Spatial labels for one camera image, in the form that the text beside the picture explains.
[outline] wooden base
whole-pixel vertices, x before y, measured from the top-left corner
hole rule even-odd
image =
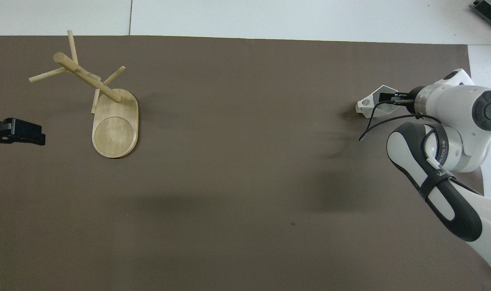
[[[138,102],[127,90],[113,90],[121,101],[116,103],[105,95],[98,98],[92,140],[99,154],[119,158],[129,154],[138,141]]]

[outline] white floor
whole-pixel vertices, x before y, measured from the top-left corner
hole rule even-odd
[[[0,35],[176,35],[469,44],[491,88],[491,26],[471,0],[0,0]],[[482,164],[491,197],[491,149]]]

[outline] wooden mug tree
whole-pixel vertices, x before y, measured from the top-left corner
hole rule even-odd
[[[93,105],[94,114],[92,141],[99,154],[119,158],[129,154],[138,140],[138,103],[136,97],[124,89],[111,89],[107,85],[125,70],[121,66],[105,81],[92,74],[78,64],[75,41],[72,31],[68,31],[72,59],[61,52],[53,56],[53,60],[62,68],[52,70],[29,78],[30,82],[70,72],[95,88]]]

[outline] cable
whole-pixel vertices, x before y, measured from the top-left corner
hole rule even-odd
[[[366,127],[366,130],[360,135],[359,141],[363,140],[365,138],[366,134],[368,133],[368,131],[372,130],[373,128],[378,127],[379,125],[384,124],[386,122],[390,122],[390,121],[397,120],[397,119],[400,119],[400,118],[407,118],[407,117],[423,118],[423,117],[425,117],[425,118],[432,119],[432,120],[438,122],[439,124],[441,124],[441,121],[438,118],[434,117],[434,116],[429,116],[429,115],[424,115],[424,114],[407,114],[407,115],[402,115],[402,116],[397,116],[397,117],[386,119],[386,120],[381,121],[381,122],[373,125],[372,127],[370,127],[371,121],[373,119],[373,114],[375,114],[375,108],[377,108],[378,105],[381,105],[381,104],[384,104],[384,103],[392,103],[392,104],[395,104],[394,101],[382,101],[382,102],[377,103],[373,107],[373,111],[371,111],[371,116],[370,116],[370,121],[368,122],[368,126]]]

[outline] brown mat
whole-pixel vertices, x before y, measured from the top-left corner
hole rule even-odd
[[[111,88],[138,100],[138,144],[102,157],[94,90],[70,74],[29,83],[70,55],[66,36],[0,37],[0,120],[47,135],[0,144],[0,290],[491,290],[387,158],[403,121],[357,141],[356,101],[469,70],[466,46],[75,41],[92,73],[127,67]]]

